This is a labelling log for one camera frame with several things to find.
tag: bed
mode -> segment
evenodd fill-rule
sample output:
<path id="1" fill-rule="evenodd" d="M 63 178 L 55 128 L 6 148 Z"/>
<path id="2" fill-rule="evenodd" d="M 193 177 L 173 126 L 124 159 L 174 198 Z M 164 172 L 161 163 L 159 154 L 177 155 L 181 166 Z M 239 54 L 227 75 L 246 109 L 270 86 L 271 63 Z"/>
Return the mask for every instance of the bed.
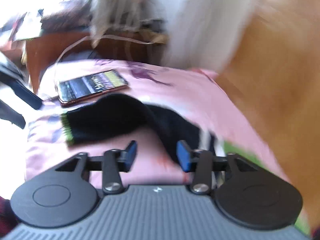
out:
<path id="1" fill-rule="evenodd" d="M 218 139 L 215 145 L 218 155 L 236 151 L 288 180 L 268 145 L 214 82 L 217 75 L 214 72 L 186 71 L 108 59 L 72 61 L 49 68 L 42 78 L 38 95 L 55 97 L 55 80 L 70 80 L 110 69 L 119 71 L 130 84 L 130 88 L 121 93 L 144 103 L 173 109 L 202 130 L 214 133 Z M 102 155 L 112 148 L 125 148 L 131 140 L 138 142 L 138 152 L 132 170 L 121 174 L 124 185 L 184 184 L 190 180 L 189 175 L 170 159 L 156 134 L 148 127 L 113 139 L 68 147 L 60 115 L 88 103 L 61 108 L 57 99 L 44 101 L 38 116 L 28 125 L 27 180 L 78 152 L 88 152 L 89 156 Z M 101 172 L 92 172 L 90 182 L 100 188 L 101 181 Z M 303 224 L 299 227 L 308 233 L 305 217 L 299 221 Z"/>

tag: smartphone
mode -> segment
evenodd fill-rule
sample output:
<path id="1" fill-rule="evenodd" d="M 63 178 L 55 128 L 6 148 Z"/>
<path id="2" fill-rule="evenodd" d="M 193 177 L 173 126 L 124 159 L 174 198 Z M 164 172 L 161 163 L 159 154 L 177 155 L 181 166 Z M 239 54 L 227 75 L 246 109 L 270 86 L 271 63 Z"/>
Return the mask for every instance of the smartphone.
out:
<path id="1" fill-rule="evenodd" d="M 59 100 L 63 106 L 127 87 L 129 87 L 128 82 L 115 69 L 56 84 Z"/>

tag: silver screw head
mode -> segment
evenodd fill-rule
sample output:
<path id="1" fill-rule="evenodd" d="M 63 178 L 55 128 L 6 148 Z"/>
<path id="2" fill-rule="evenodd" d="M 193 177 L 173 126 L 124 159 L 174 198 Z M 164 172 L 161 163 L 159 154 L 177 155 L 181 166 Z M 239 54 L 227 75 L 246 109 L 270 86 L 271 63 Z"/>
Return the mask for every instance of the silver screw head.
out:
<path id="1" fill-rule="evenodd" d="M 199 184 L 195 184 L 192 189 L 195 192 L 203 193 L 203 192 L 206 192 L 209 189 L 209 187 L 206 184 L 199 183 Z"/>
<path id="2" fill-rule="evenodd" d="M 116 190 L 120 189 L 120 184 L 117 182 L 110 182 L 104 188 L 107 191 L 116 191 Z"/>
<path id="3" fill-rule="evenodd" d="M 156 193 L 159 193 L 159 192 L 161 192 L 163 189 L 161 188 L 161 187 L 155 187 L 154 189 L 153 189 L 153 191 L 154 192 L 156 192 Z"/>

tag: gray ribbed surface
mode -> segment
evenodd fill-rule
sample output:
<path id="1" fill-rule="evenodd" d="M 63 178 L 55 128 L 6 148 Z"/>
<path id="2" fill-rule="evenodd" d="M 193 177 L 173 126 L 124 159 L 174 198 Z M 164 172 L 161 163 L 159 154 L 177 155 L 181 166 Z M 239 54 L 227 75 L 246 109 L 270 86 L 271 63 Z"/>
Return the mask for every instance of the gray ribbed surface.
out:
<path id="1" fill-rule="evenodd" d="M 275 231 L 241 228 L 222 216 L 207 196 L 184 186 L 130 186 L 105 197 L 99 208 L 66 228 L 34 229 L 19 225 L 4 240 L 306 240 L 295 227 Z"/>

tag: wooden furniture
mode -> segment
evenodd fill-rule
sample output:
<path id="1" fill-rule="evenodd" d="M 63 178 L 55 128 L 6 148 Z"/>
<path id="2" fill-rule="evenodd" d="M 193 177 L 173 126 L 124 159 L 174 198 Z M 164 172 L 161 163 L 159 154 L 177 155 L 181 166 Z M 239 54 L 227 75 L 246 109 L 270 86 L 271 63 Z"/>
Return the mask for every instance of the wooden furniture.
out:
<path id="1" fill-rule="evenodd" d="M 320 224 L 320 0 L 260 0 L 217 83 L 273 150 Z"/>
<path id="2" fill-rule="evenodd" d="M 158 44 L 165 43 L 166 36 L 151 32 L 112 33 L 140 41 L 154 41 L 156 44 L 143 45 L 128 41 L 102 39 L 95 48 L 103 58 L 132 60 L 148 63 L 150 49 L 159 49 Z M 27 68 L 34 93 L 39 87 L 39 75 L 42 70 L 55 63 L 66 47 L 88 36 L 88 32 L 50 33 L 26 41 Z M 84 41 L 67 54 L 92 49 L 90 41 Z"/>

